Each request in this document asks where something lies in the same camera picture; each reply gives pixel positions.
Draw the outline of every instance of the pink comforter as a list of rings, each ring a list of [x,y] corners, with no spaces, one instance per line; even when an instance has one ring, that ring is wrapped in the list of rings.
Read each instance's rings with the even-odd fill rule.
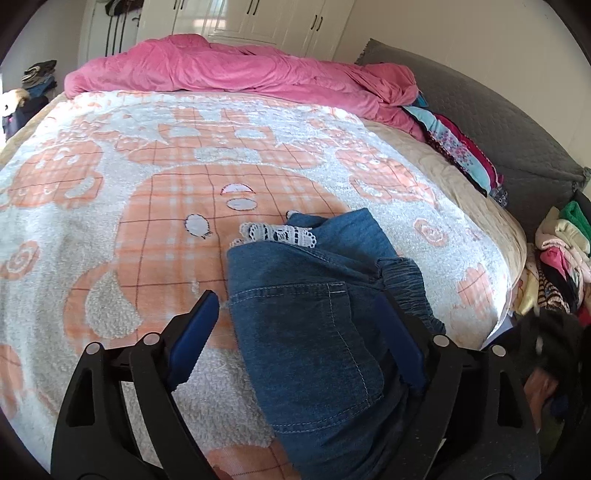
[[[259,93],[342,108],[424,139],[399,108],[418,96],[408,67],[301,59],[272,47],[210,44],[201,35],[147,40],[126,53],[91,60],[66,77],[65,90],[68,98],[112,90]]]

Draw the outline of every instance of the white and orange blanket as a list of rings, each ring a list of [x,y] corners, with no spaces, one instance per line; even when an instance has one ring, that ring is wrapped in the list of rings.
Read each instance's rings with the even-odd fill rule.
[[[499,248],[357,117],[231,93],[85,93],[58,104],[0,172],[2,410],[48,467],[87,343],[131,345],[206,289],[224,302],[225,252],[243,222],[362,207],[415,259],[449,335],[478,348],[511,288]],[[138,444],[157,462],[126,392]],[[298,478],[257,406],[223,303],[174,396],[212,464],[240,479]]]

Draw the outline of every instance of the denim jeans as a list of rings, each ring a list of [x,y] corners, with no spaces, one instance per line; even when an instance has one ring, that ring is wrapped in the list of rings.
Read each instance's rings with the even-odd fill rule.
[[[295,214],[315,248],[262,241],[228,251],[230,310],[257,400],[304,480],[374,478],[402,436],[409,389],[372,320],[391,289],[443,332],[417,265],[367,209]]]

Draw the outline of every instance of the pink fabric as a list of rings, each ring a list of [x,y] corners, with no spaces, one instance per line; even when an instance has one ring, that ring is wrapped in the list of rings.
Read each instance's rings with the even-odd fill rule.
[[[540,260],[546,265],[554,267],[560,272],[562,278],[566,280],[566,275],[570,268],[569,263],[564,259],[564,255],[558,247],[550,247],[548,250],[540,253]]]
[[[570,245],[567,245],[560,238],[548,233],[542,233],[538,227],[535,233],[535,246],[542,251],[548,250],[551,247],[557,247],[568,264],[579,272],[583,282],[591,283],[591,268],[589,264],[581,257],[579,252],[571,248]]]
[[[492,164],[489,158],[484,155],[482,150],[478,148],[478,145],[476,145],[470,138],[464,135],[460,128],[449,118],[440,115],[439,113],[434,113],[433,115],[453,134],[454,137],[456,137],[466,146],[470,153],[474,155],[478,162],[480,162],[480,164],[484,167],[491,180],[491,189],[499,187],[503,183],[503,175],[499,175],[496,172],[495,166]]]
[[[259,93],[342,108],[424,141],[421,128],[399,108],[418,96],[414,75],[392,63],[359,67],[301,59],[272,47],[231,47],[210,44],[201,35],[171,35],[91,60],[70,73],[64,87],[68,98],[113,90]]]

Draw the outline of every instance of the stack of clothes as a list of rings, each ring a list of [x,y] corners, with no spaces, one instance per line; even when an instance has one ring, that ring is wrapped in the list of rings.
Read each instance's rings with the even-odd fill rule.
[[[48,103],[47,94],[57,87],[56,60],[36,63],[24,72],[22,88],[0,96],[2,129],[6,140],[12,138]]]
[[[38,98],[57,87],[54,76],[56,65],[56,60],[48,60],[36,63],[24,72],[22,88],[29,92],[31,98]]]
[[[552,207],[528,244],[513,310],[561,310],[591,324],[591,201],[577,191],[562,210]]]

